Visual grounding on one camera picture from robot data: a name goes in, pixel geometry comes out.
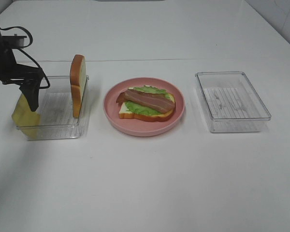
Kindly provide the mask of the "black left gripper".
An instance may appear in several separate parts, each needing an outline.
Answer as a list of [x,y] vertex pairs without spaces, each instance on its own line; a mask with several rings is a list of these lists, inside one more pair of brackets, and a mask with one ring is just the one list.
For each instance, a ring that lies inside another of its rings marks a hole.
[[41,67],[18,64],[12,49],[0,49],[0,81],[4,85],[20,85],[19,89],[32,112],[39,107],[39,89],[43,78],[44,72]]

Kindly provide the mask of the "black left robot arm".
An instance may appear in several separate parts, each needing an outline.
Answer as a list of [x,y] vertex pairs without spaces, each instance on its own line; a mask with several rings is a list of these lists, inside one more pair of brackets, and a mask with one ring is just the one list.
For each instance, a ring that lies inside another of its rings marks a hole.
[[[30,110],[35,112],[39,106],[39,90],[49,88],[50,82],[38,62],[23,51],[23,48],[30,46],[33,42],[31,33],[24,27],[16,26],[15,28],[27,34],[29,43],[23,46],[19,44],[19,40],[23,39],[24,36],[2,36],[2,30],[10,30],[13,27],[0,27],[0,81],[4,85],[19,85]],[[13,53],[14,49],[27,56],[36,67],[18,64]]]

